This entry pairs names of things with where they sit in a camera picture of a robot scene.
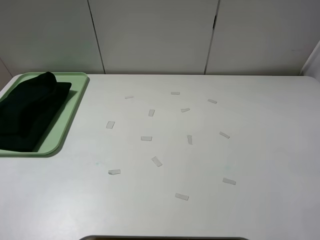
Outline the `black short sleeve shirt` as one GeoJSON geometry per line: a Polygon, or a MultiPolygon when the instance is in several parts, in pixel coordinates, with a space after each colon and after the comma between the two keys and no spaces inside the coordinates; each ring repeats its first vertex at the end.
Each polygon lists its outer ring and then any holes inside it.
{"type": "Polygon", "coordinates": [[[65,103],[72,84],[51,72],[19,83],[0,102],[0,149],[32,152],[65,103]]]}

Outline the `light green plastic tray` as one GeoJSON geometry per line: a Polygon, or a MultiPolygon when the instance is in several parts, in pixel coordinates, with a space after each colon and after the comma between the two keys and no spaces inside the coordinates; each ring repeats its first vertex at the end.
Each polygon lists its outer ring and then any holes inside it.
{"type": "Polygon", "coordinates": [[[2,149],[2,158],[45,158],[57,154],[66,140],[69,129],[77,113],[83,95],[89,84],[89,77],[84,72],[54,72],[57,82],[71,83],[66,101],[52,119],[45,133],[33,152],[19,152],[2,149]]]}

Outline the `clear tape strip left centre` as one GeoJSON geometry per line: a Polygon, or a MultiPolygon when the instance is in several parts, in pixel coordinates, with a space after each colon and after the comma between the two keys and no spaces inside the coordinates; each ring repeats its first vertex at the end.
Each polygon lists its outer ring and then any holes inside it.
{"type": "Polygon", "coordinates": [[[149,113],[148,113],[148,116],[149,116],[149,117],[153,117],[153,116],[154,116],[154,113],[155,113],[155,110],[154,110],[154,109],[150,109],[150,110],[149,110],[149,113]]]}

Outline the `clear tape strip mid left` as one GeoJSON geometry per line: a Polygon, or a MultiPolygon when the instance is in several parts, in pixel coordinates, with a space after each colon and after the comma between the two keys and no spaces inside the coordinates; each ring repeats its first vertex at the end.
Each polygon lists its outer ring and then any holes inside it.
{"type": "Polygon", "coordinates": [[[152,141],[152,137],[151,136],[142,136],[141,140],[142,141],[152,141]]]}

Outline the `clear tape strip mid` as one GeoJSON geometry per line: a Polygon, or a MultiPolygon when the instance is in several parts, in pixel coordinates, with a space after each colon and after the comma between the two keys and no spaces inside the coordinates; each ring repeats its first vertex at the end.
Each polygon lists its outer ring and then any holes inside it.
{"type": "Polygon", "coordinates": [[[152,141],[152,137],[151,136],[142,136],[141,140],[142,141],[152,141]]]}
{"type": "Polygon", "coordinates": [[[221,136],[223,136],[223,137],[225,137],[225,138],[227,138],[227,139],[229,139],[230,138],[230,136],[229,135],[227,135],[226,133],[224,133],[224,132],[219,132],[219,134],[221,135],[221,136]]]}

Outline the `clear tape strip lower middle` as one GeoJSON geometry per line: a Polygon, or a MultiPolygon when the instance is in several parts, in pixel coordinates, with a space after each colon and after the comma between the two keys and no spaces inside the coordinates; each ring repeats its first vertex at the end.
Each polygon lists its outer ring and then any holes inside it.
{"type": "Polygon", "coordinates": [[[157,167],[160,167],[162,166],[162,162],[155,156],[151,159],[153,161],[153,163],[157,166],[157,167]]]}

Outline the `clear tape strip near shirt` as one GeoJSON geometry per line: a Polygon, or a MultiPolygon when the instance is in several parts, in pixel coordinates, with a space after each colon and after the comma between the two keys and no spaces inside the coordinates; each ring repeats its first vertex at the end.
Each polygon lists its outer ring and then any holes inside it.
{"type": "Polygon", "coordinates": [[[106,125],[106,128],[107,129],[113,129],[114,125],[115,125],[114,121],[108,121],[108,123],[106,125]]]}

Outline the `clear tape strip far right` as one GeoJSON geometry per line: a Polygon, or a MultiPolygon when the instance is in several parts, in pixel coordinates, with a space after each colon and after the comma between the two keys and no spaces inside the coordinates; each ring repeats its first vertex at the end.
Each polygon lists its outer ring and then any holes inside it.
{"type": "Polygon", "coordinates": [[[213,99],[208,99],[207,101],[210,102],[210,103],[213,103],[213,104],[217,104],[217,101],[215,101],[213,99]]]}

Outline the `clear tape strip mid right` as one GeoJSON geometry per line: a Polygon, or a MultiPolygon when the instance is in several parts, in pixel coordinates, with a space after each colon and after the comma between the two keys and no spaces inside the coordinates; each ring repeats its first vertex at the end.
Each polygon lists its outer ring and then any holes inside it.
{"type": "Polygon", "coordinates": [[[221,135],[221,136],[223,136],[223,137],[225,137],[225,138],[227,138],[227,139],[229,139],[230,138],[230,136],[229,135],[227,135],[226,133],[224,133],[224,132],[219,132],[219,134],[221,135]]]}

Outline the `clear tape strip lower left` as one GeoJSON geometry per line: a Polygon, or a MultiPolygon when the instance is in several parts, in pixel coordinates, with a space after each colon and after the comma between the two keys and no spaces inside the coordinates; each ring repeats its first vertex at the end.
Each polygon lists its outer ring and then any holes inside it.
{"type": "Polygon", "coordinates": [[[120,169],[112,169],[108,171],[109,175],[119,175],[121,173],[120,169]]]}

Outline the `clear tape strip lower centre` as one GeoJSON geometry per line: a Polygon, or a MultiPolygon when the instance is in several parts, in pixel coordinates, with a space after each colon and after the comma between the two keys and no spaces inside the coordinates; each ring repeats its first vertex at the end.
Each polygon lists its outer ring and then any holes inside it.
{"type": "Polygon", "coordinates": [[[189,200],[189,196],[188,195],[183,195],[183,194],[180,194],[180,193],[176,193],[175,197],[178,198],[178,199],[184,200],[184,201],[188,201],[189,200]]]}

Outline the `clear tape strip lower right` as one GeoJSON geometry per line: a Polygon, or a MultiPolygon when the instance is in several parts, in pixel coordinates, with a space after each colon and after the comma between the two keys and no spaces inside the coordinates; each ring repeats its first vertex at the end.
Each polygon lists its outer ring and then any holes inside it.
{"type": "Polygon", "coordinates": [[[228,178],[223,178],[222,180],[223,183],[227,183],[227,184],[231,184],[231,185],[236,185],[236,181],[235,180],[231,180],[231,179],[228,179],[228,178]]]}

